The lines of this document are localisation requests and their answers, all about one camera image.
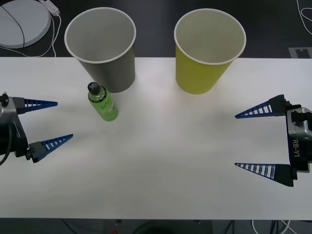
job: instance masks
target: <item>bottle label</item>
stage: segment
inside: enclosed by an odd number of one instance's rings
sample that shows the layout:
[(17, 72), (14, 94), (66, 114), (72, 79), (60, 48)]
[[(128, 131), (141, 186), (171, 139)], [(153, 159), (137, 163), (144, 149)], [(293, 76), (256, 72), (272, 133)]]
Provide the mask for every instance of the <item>bottle label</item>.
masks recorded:
[(109, 95), (106, 89), (104, 90), (105, 90), (104, 97), (101, 100), (94, 101), (89, 98), (89, 101), (92, 102), (92, 105), (102, 116), (109, 115), (115, 109), (115, 105), (113, 103), (111, 96)]

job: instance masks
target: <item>bottle cap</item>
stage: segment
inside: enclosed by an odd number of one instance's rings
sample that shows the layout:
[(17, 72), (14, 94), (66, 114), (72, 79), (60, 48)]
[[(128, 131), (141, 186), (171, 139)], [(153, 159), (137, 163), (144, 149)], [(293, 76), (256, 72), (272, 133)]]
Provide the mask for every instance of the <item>bottle cap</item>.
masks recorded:
[(100, 92), (101, 87), (96, 82), (91, 82), (88, 84), (88, 90), (91, 94), (96, 95)]

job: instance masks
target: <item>white power strip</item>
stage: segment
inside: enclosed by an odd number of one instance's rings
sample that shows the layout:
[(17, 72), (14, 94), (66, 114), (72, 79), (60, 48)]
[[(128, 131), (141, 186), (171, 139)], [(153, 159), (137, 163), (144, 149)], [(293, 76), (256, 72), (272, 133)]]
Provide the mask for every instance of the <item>white power strip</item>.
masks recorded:
[(39, 0), (53, 16), (59, 15), (59, 9), (50, 0)]

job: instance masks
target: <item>paper cup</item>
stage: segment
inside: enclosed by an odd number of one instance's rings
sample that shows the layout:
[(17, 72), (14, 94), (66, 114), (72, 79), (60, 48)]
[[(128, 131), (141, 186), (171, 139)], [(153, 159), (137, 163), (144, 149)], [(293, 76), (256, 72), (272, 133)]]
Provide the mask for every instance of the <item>paper cup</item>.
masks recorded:
[(135, 79), (136, 34), (127, 14), (99, 7), (76, 16), (67, 26), (64, 40), (68, 52), (99, 85), (118, 93)]
[(209, 91), (246, 45), (242, 25), (215, 9), (185, 14), (175, 26), (175, 78), (191, 94)]

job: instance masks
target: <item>white round device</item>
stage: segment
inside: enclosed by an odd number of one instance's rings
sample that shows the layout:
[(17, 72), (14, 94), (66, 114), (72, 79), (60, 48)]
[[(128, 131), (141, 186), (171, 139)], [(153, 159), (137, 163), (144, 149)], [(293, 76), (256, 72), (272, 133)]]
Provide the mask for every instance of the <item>white round device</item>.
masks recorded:
[[(34, 44), (47, 33), (51, 17), (40, 2), (14, 0), (4, 4), (3, 7), (23, 29), (25, 47)], [(0, 46), (11, 49), (23, 47), (23, 35), (15, 20), (0, 7)]]

